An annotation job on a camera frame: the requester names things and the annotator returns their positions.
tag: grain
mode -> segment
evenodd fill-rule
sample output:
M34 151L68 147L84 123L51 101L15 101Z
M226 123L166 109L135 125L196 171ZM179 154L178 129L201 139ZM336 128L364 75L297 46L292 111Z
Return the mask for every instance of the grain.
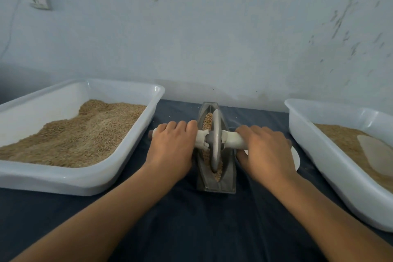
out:
M146 106L85 102L72 119L52 121L36 134L0 148L0 159L80 168L109 157Z
M371 167L359 143L358 135L370 135L367 135L366 133L359 130L345 128L340 125L315 125L342 151L344 151L346 155L348 155L359 167L361 167L363 171L370 175L374 181L393 193L393 178L378 173Z
M205 119L203 121L203 126L202 130L211 130L211 124L213 122L213 113L208 113L205 116ZM210 166L210 151L209 150L202 150L202 155L203 155L203 160L206 165ZM213 173L214 178L217 180L217 182L220 181L221 179L221 174L222 174L222 160L220 160L217 172Z

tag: dark blue cloth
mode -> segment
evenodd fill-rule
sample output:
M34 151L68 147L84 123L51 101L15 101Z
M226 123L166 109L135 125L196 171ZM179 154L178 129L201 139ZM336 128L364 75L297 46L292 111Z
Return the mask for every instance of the dark blue cloth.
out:
M198 104L160 101L149 126L196 119ZM221 107L228 126L268 126L282 131L299 153L299 173L344 208L340 198L288 132L288 114ZM150 142L143 136L113 187L144 163ZM265 188L237 166L235 195L195 190L196 168L130 230L110 261L318 261L317 245ZM103 194L91 197L0 189L0 261L8 261ZM393 234L373 229L393 244Z

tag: power cord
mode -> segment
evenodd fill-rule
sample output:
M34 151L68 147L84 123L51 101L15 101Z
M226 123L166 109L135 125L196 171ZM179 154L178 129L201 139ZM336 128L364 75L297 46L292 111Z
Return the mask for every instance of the power cord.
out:
M16 13L17 13L17 9L18 9L19 4L20 4L21 1L22 1L22 0L18 0L17 3L15 4L14 11L13 11L12 16L11 16L11 22L10 22L10 24L9 24L8 41L7 41L7 44L6 44L5 48L4 48L4 50L3 50L3 51L1 52L1 54L0 54L0 63L1 63L1 61L2 61L2 59L3 59L3 57L4 57L4 55L6 54L8 48L9 48L9 45L11 44L12 26L13 26L13 24L14 24L14 19L15 19Z

